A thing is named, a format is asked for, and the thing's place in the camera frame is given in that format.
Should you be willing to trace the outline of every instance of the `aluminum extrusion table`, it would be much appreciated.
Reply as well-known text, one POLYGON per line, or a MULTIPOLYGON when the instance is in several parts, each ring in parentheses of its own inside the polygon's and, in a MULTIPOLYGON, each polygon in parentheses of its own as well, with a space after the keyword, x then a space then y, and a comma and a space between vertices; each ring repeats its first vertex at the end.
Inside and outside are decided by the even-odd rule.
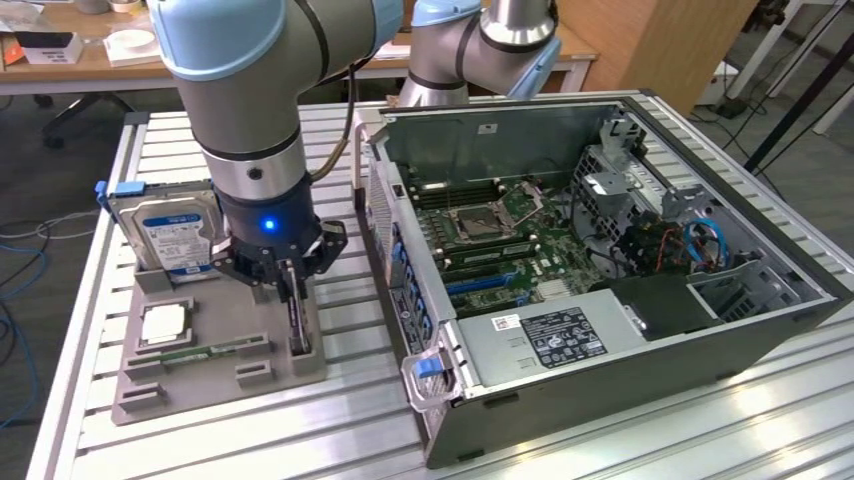
MULTIPOLYGON (((549 95, 561 98, 571 95, 549 95)), ((657 98, 641 105, 842 282, 851 258, 657 98)), ((378 107, 380 104, 364 104, 378 107)), ((308 166, 342 133, 342 105, 302 108, 308 166)), ((650 141, 674 185, 693 175, 650 141)), ((351 154, 314 188, 320 216, 351 242, 318 279, 328 379, 116 427, 110 406, 131 303, 135 257, 102 214, 51 390, 29 476, 41 478, 803 478, 854 475, 854 309, 793 338, 737 377, 565 430, 455 467, 423 467, 352 207, 351 154)), ((110 180, 207 177, 184 113, 127 125, 110 180)))

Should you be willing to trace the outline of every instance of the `hard drive label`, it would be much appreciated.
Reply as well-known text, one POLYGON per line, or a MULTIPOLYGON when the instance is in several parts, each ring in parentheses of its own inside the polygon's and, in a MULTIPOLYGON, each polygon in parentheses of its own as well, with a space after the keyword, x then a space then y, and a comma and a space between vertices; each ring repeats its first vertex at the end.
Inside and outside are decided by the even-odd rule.
POLYGON ((211 269, 211 241, 199 234, 202 215, 147 218, 143 227, 164 270, 192 275, 211 269))

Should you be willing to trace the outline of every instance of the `motherboard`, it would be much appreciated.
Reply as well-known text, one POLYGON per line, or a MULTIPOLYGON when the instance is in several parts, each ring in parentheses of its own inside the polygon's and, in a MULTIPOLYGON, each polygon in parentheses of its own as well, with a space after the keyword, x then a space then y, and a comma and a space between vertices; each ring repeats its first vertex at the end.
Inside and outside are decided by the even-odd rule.
POLYGON ((535 180, 418 192, 419 225, 458 318, 586 293, 603 280, 555 192, 535 180))

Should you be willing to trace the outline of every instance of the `power supply label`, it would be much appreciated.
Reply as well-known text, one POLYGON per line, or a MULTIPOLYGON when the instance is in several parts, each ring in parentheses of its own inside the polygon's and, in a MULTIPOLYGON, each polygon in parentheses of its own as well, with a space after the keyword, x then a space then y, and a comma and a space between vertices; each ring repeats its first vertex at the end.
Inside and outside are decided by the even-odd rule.
POLYGON ((562 367, 609 353, 578 307, 525 318, 522 328, 546 368, 562 367))

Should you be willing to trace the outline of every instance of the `robotic arm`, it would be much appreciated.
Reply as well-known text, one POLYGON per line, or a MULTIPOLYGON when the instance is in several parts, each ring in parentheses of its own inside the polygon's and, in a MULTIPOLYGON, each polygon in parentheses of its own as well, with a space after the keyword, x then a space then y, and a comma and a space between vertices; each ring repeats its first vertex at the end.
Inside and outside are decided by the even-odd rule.
MULTIPOLYGON (((150 7, 231 232, 214 265, 251 287, 276 288, 299 332, 306 279, 327 271, 347 233, 314 213, 311 183, 331 168, 307 171, 298 96, 392 39, 400 0, 156 0, 150 7)), ((304 336, 291 343, 294 353, 311 351, 304 336)))
POLYGON ((468 103, 468 83, 530 99, 561 52, 554 0, 419 0, 400 105, 468 103))
MULTIPOLYGON (((352 74, 394 38, 403 2, 155 0, 150 8, 227 219, 214 265, 276 288, 299 332, 306 279, 327 271, 347 233, 314 213, 310 187, 335 155, 308 173, 298 96, 348 66, 352 74)), ((512 98, 537 94, 561 47, 554 0, 494 0, 483 13, 480 0, 419 0, 414 25, 406 105, 464 103, 467 81, 512 98)), ((311 351, 304 337, 291 342, 295 353, 311 351)))

